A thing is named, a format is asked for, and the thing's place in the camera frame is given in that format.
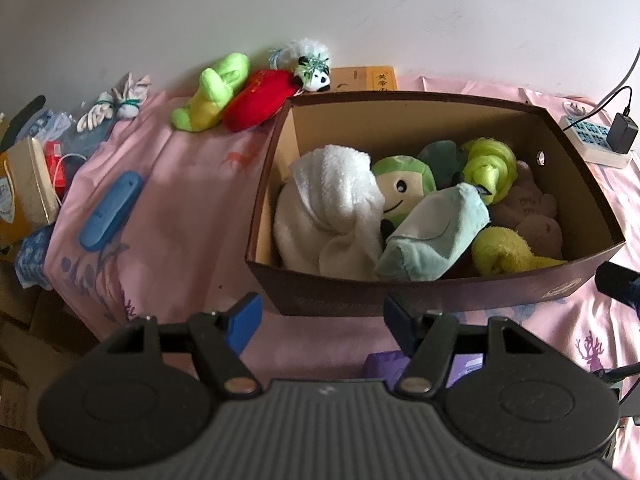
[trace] bed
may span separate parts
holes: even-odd
[[[399,78],[399,86],[529,102],[548,108],[556,120],[565,114],[565,98],[523,88],[417,73]],[[243,257],[270,125],[238,134],[222,128],[177,132],[170,113],[185,100],[152,95],[135,120],[117,123],[110,140],[76,174],[60,211],[45,272],[100,339],[135,316],[179,322],[193,312],[224,310],[249,290],[260,292]],[[125,170],[140,173],[145,187],[125,227],[104,250],[89,254],[78,233]],[[640,269],[640,159],[634,155],[625,170],[591,165],[591,171],[626,235],[626,248],[613,261]],[[274,377],[357,377],[368,354],[397,348],[380,318],[283,317],[265,300],[263,323],[242,355],[263,383]],[[593,280],[564,300],[461,318],[483,324],[493,315],[515,319],[587,370],[640,360],[635,311],[598,293]],[[640,478],[640,428],[632,422],[620,430],[614,467]]]

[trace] yellow plush toy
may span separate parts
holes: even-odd
[[[249,69],[249,58],[238,52],[204,69],[198,91],[185,107],[171,114],[174,126],[185,132],[201,132],[218,124],[223,108],[242,90]]]
[[[462,170],[465,182],[489,191],[482,197],[486,205],[500,202],[518,176],[516,157],[510,147],[499,140],[481,138],[463,144],[462,149],[468,152]]]
[[[471,255],[481,276],[526,272],[564,264],[564,260],[534,256],[526,241],[507,227],[487,227],[471,244]]]

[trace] white power strip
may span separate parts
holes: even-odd
[[[577,120],[577,118],[562,116],[559,124],[561,128],[566,128]],[[565,134],[585,162],[623,169],[632,158],[631,152],[622,155],[609,147],[607,144],[608,126],[582,121],[565,131]]]

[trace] black charger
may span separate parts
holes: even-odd
[[[627,114],[617,113],[607,135],[607,144],[616,153],[626,155],[636,140],[638,125]]]

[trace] green plush doll face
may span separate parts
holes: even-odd
[[[412,156],[388,156],[371,171],[385,197],[383,217],[398,227],[423,197],[436,190],[430,168]]]

